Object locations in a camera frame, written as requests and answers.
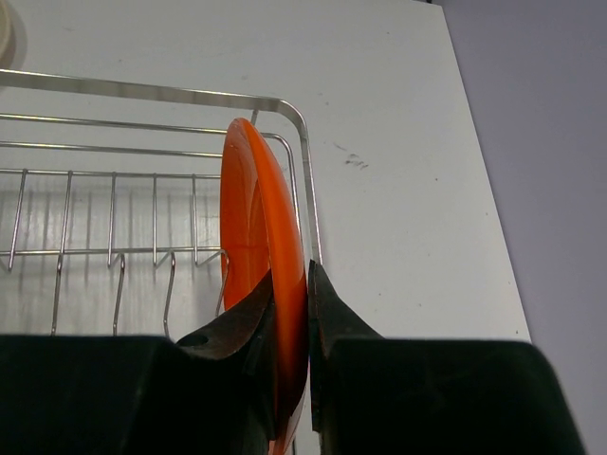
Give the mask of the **orange plastic plate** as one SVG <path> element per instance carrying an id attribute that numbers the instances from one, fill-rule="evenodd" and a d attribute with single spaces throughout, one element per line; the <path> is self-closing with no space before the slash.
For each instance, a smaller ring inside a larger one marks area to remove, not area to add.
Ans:
<path id="1" fill-rule="evenodd" d="M 220 246 L 225 309 L 238 304 L 266 275 L 275 299 L 278 383 L 277 436 L 284 453 L 299 423 L 307 378 L 307 288 L 297 217 L 282 170 L 265 139 L 245 118 L 224 141 L 220 177 Z"/>

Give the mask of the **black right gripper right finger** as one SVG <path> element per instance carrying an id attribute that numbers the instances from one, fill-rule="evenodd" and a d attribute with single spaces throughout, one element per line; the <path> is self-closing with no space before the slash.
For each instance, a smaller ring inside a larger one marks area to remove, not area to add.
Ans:
<path id="1" fill-rule="evenodd" d="M 308 272 L 312 427 L 324 454 L 581 454 L 559 380 L 515 340 L 381 336 Z"/>

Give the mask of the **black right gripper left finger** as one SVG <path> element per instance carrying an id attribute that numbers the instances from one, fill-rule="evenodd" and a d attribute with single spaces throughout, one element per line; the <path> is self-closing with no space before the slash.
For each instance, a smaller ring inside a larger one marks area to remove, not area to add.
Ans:
<path id="1" fill-rule="evenodd" d="M 275 411 L 270 276 L 176 342 L 1 339 L 5 454 L 265 454 Z"/>

